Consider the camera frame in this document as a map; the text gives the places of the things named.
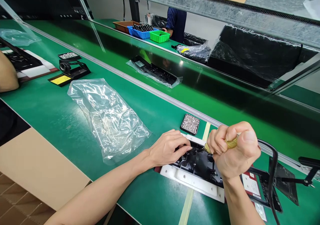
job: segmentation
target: green work surface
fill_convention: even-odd
[[[1,21],[0,27],[23,31],[16,23],[11,22],[9,26],[8,21]],[[58,67],[59,59],[56,55],[69,50],[41,35],[38,36],[42,41],[24,48]],[[121,163],[150,147],[163,132],[172,128],[179,129],[185,111],[87,59],[81,61],[86,63],[92,72],[84,79],[104,78],[153,132],[149,139]],[[67,95],[68,86],[60,88],[48,82],[48,78],[58,74],[59,72],[29,81],[22,84],[18,90],[0,96],[90,179],[96,180],[119,164],[107,166],[102,162],[99,145],[94,140],[85,116]],[[201,121],[197,137],[202,138],[205,124]],[[268,156],[262,154],[254,165],[267,170]],[[304,177],[296,170],[292,172],[297,178]],[[300,207],[278,191],[284,210],[283,214],[279,214],[281,224],[301,224],[304,219],[319,224],[318,182],[315,182],[315,186],[316,188],[297,186]],[[178,224],[186,193],[187,187],[149,170],[131,183],[118,203],[141,224]],[[265,211],[268,224],[275,224],[271,211],[267,208]],[[189,224],[228,224],[228,221],[225,204],[195,192]]]
[[[248,121],[260,139],[294,160],[320,158],[319,113],[89,21],[28,23],[224,124]],[[182,84],[170,89],[137,73],[126,65],[136,55],[183,76]]]

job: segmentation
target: black cable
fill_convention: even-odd
[[[126,5],[124,4],[123,0],[123,21],[125,21],[124,17],[126,16]]]
[[[273,195],[273,182],[274,182],[274,177],[275,177],[275,173],[276,173],[276,168],[277,168],[277,163],[278,163],[278,151],[269,143],[258,139],[259,143],[262,143],[263,145],[266,145],[268,148],[270,148],[272,150],[272,154],[273,154],[273,158],[272,158],[272,164],[271,164],[271,171],[269,171],[270,175],[269,175],[269,182],[268,182],[268,200],[270,203],[270,208],[272,210],[274,219],[276,220],[277,225],[280,225],[276,210],[274,209],[274,204],[273,204],[273,199],[272,199],[272,195]]]

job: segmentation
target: screwdriver handle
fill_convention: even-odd
[[[239,134],[232,140],[232,141],[227,141],[225,140],[225,142],[227,143],[228,145],[228,149],[232,149],[232,148],[235,148],[237,146],[237,140],[238,140],[238,136]],[[208,146],[208,144],[206,143],[205,146],[204,146],[204,150],[209,153],[209,154],[213,154],[211,151],[210,151],[210,148]]]

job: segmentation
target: tape strip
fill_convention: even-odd
[[[211,124],[209,122],[207,122],[206,128],[204,129],[203,137],[202,137],[202,140],[204,140],[204,141],[207,141],[207,138],[208,138],[209,132],[210,132],[210,126],[211,126]],[[186,200],[184,201],[182,213],[180,216],[179,225],[187,225],[193,195],[194,195],[194,190],[192,188],[188,188]]]
[[[207,139],[208,139],[209,132],[210,132],[210,126],[211,126],[211,123],[207,122],[206,128],[204,129],[203,137],[202,137],[203,141],[207,141]]]
[[[187,225],[189,213],[191,209],[192,199],[194,195],[194,190],[192,188],[188,188],[186,200],[184,201],[182,213],[180,216],[179,225]]]

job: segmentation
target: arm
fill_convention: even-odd
[[[150,168],[174,163],[190,149],[189,140],[180,131],[173,129],[162,134],[151,148],[85,187],[45,225],[96,224],[138,175]]]
[[[241,133],[237,139],[237,147],[228,149],[225,140],[232,141],[237,133]],[[240,180],[240,175],[246,172],[261,154],[257,136],[251,125],[247,122],[230,127],[221,125],[218,130],[211,131],[207,143],[222,174],[231,224],[264,224]]]
[[[175,24],[176,24],[176,12],[174,9],[169,7],[167,12],[167,26],[164,29],[165,29],[165,32],[170,34],[170,37],[173,34]]]

